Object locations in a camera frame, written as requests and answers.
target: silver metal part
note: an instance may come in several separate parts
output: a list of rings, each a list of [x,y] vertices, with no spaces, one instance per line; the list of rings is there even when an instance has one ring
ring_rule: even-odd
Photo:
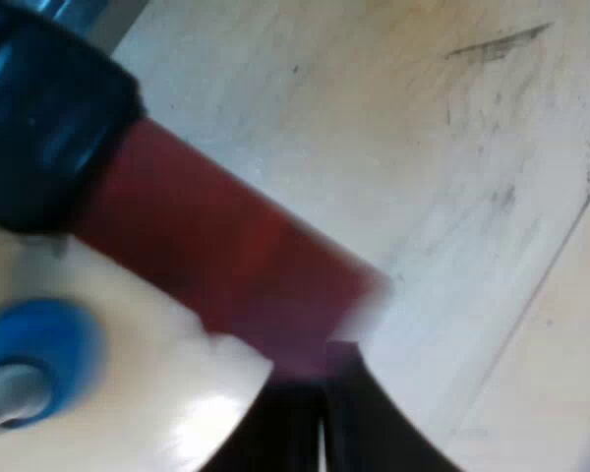
[[[50,384],[40,369],[20,364],[0,367],[0,425],[37,416],[51,397]]]

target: wooden floor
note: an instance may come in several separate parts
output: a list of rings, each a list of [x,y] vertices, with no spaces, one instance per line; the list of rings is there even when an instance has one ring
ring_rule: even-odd
[[[152,0],[115,57],[154,118],[392,276],[352,335],[435,443],[581,470],[590,0]]]

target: black cap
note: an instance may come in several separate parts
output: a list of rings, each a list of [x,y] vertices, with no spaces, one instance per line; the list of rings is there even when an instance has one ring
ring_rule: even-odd
[[[102,52],[0,3],[0,225],[60,230],[141,114],[137,82]]]

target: black object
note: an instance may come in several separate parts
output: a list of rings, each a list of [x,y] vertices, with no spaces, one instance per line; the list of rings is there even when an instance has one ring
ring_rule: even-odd
[[[330,344],[333,358],[349,361],[318,382],[274,373],[202,472],[317,472],[321,424],[328,472],[458,472],[396,410],[355,344]]]
[[[42,17],[0,3],[0,225],[60,229],[80,190],[141,117],[137,82]]]

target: red tube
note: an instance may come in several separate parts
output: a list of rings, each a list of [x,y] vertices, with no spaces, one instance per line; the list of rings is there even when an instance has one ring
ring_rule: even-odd
[[[135,124],[72,231],[294,374],[383,280],[149,120]]]

